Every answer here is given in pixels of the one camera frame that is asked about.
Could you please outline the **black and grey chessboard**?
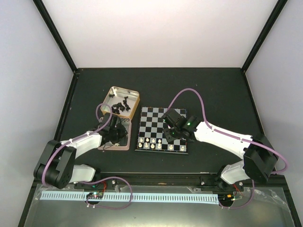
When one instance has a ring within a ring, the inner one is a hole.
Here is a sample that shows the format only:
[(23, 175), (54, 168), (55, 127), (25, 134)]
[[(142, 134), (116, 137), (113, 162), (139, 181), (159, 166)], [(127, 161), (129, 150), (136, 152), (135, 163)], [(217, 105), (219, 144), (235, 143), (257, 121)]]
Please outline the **black and grey chessboard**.
[[(167, 108), (160, 107), (142, 107), (140, 114), (138, 139), (136, 144), (136, 151), (144, 152), (156, 152), (156, 153), (171, 153), (171, 154), (187, 154), (187, 142), (185, 140), (174, 140), (170, 143), (167, 142), (163, 128), (167, 127), (167, 124), (162, 120), (162, 116), (167, 111)], [(146, 138), (149, 138), (149, 148), (144, 147)], [(157, 148), (158, 140), (161, 139), (161, 149)], [(151, 149), (151, 144), (155, 144), (155, 149)], [(173, 145), (173, 150), (169, 150), (169, 146)], [(180, 147), (184, 146), (185, 150), (181, 151)]]

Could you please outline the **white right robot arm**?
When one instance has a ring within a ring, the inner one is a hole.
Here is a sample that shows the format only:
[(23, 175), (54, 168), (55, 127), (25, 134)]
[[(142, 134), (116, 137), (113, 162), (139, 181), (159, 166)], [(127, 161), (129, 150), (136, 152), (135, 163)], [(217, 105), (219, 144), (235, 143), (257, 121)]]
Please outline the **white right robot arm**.
[(207, 125), (195, 116), (187, 119), (174, 109), (165, 112), (162, 120), (167, 124), (163, 132), (169, 142), (185, 140), (209, 143), (241, 159), (235, 164), (222, 167), (218, 172), (215, 185), (221, 191), (247, 179), (266, 183), (277, 163), (277, 155), (272, 152), (272, 146), (262, 134), (257, 138), (238, 134), (211, 124)]

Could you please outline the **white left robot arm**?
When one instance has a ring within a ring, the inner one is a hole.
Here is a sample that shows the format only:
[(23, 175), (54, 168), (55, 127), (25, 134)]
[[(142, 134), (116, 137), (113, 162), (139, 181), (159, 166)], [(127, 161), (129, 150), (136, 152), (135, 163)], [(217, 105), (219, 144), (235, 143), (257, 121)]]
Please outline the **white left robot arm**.
[(109, 113), (99, 120), (97, 127), (69, 140), (47, 142), (34, 169), (34, 178), (58, 189), (70, 183), (85, 182), (91, 189), (101, 185), (102, 178), (89, 165), (75, 164), (75, 160), (97, 148), (124, 149), (129, 146), (131, 120)]

